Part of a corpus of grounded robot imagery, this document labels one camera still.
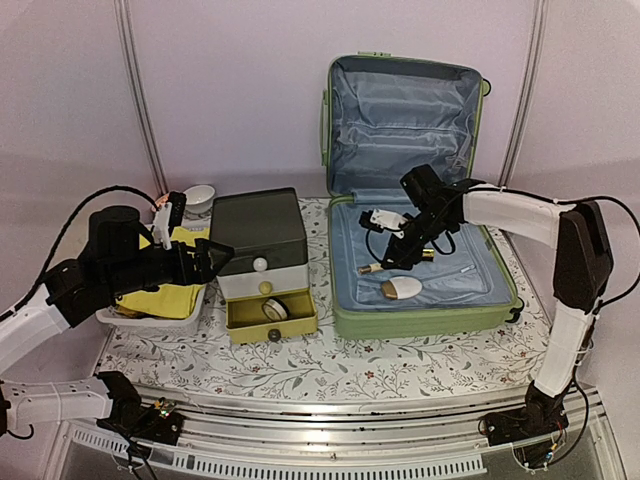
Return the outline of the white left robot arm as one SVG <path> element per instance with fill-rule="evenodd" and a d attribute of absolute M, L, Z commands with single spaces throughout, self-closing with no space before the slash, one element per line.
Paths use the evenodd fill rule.
<path fill-rule="evenodd" d="M 184 195 L 170 193 L 155 209 L 151 226 L 133 206 L 93 212 L 80 254 L 57 265 L 45 263 L 28 293 L 2 314 L 1 371 L 15 370 L 126 294 L 212 281 L 234 250 L 207 238 L 193 244 L 172 239 L 184 208 Z M 71 419 L 93 420 L 129 444 L 147 438 L 169 445 L 176 443 L 184 421 L 166 399 L 143 406 L 136 387 L 119 371 L 66 382 L 2 382 L 2 434 L 17 437 L 25 427 Z"/>

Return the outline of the slim gold cosmetic pencil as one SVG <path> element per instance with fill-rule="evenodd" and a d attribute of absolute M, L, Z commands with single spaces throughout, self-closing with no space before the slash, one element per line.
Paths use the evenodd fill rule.
<path fill-rule="evenodd" d="M 380 263 L 372 263 L 357 268 L 359 275 L 372 274 L 384 271 L 385 268 Z"/>

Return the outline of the white plastic mesh basket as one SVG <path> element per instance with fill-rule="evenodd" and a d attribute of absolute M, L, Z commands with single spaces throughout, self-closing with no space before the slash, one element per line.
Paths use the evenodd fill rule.
<path fill-rule="evenodd" d="M 99 310 L 96 319 L 138 335 L 194 334 L 204 303 L 205 285 L 164 284 L 156 292 L 124 295 L 115 306 Z"/>

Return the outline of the green hard-shell suitcase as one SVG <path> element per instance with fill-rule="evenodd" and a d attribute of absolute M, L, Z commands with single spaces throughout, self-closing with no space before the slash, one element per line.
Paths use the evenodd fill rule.
<path fill-rule="evenodd" d="M 489 82 L 379 54 L 328 70 L 326 168 L 335 329 L 349 340 L 488 330 L 524 303 L 488 229 L 454 210 L 472 184 Z"/>

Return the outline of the round cream compact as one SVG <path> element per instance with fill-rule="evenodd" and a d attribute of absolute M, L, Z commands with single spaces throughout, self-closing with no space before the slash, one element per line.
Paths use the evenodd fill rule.
<path fill-rule="evenodd" d="M 278 298 L 268 298 L 262 304 L 262 312 L 270 322 L 281 322 L 289 319 L 287 306 Z"/>

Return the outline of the drawer cabinet with dark top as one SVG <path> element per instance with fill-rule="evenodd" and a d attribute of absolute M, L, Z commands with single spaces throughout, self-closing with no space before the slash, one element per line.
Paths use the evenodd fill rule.
<path fill-rule="evenodd" d="M 294 188 L 215 199 L 210 239 L 235 249 L 217 275 L 233 343 L 279 342 L 317 331 L 307 235 Z M 262 304 L 273 297 L 287 306 L 288 320 L 265 317 Z"/>

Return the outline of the plain yellow garment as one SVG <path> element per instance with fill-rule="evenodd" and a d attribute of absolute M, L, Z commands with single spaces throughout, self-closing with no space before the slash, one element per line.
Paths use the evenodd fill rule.
<path fill-rule="evenodd" d="M 156 292 L 138 291 L 116 301 L 115 310 L 130 318 L 143 316 L 187 319 L 193 312 L 204 285 L 164 284 Z"/>

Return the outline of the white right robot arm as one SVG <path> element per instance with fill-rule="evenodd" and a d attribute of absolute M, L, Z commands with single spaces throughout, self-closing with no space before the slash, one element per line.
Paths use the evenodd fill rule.
<path fill-rule="evenodd" d="M 554 200 L 477 179 L 447 184 L 428 165 L 413 168 L 400 184 L 417 214 L 373 208 L 358 220 L 367 232 L 390 233 L 377 260 L 384 270 L 412 269 L 427 243 L 466 224 L 496 228 L 553 250 L 554 302 L 543 308 L 549 334 L 540 369 L 527 387 L 522 407 L 488 413 L 482 421 L 492 446 L 565 430 L 564 399 L 578 385 L 579 362 L 614 268 L 597 199 Z"/>

